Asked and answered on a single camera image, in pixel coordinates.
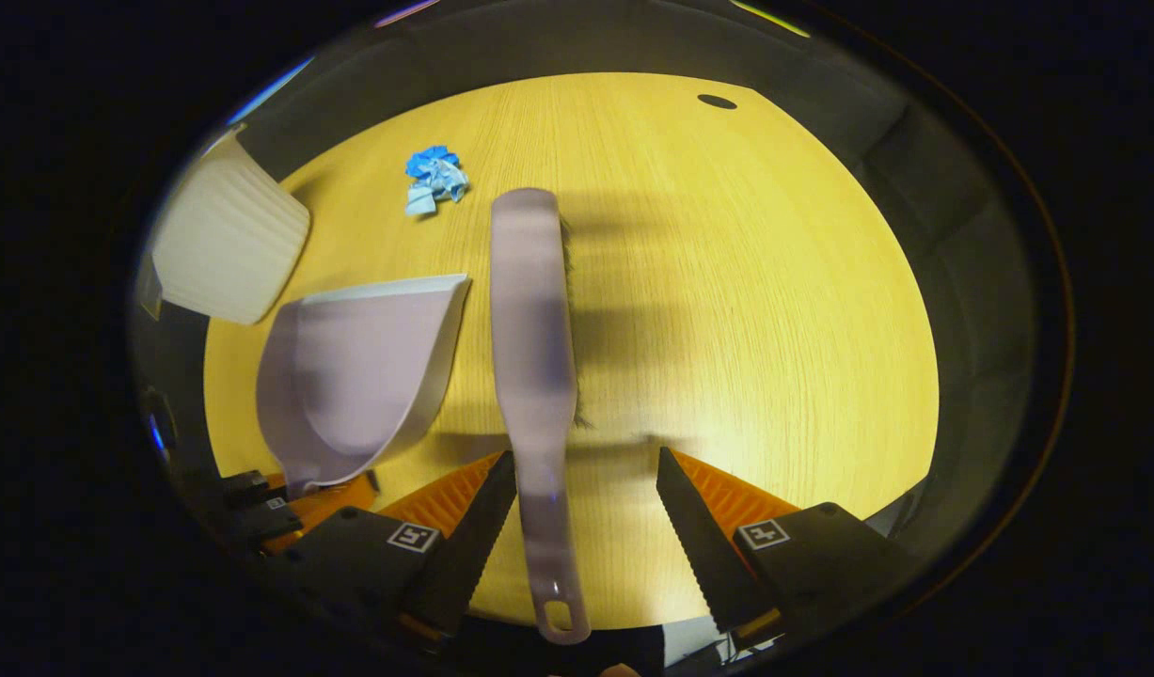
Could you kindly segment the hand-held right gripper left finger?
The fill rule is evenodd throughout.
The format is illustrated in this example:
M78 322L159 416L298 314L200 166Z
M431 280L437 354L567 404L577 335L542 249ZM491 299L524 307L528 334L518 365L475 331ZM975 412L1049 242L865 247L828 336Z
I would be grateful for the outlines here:
M445 641L515 497L514 457L500 451L383 512L340 507L292 546L292 588L349 626Z

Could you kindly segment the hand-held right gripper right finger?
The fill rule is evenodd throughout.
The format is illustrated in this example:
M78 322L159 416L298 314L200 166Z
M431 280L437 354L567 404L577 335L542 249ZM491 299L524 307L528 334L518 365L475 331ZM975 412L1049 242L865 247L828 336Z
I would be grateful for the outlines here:
M655 492L715 627L739 648L833 634L916 565L834 502L800 509L676 450L658 452Z

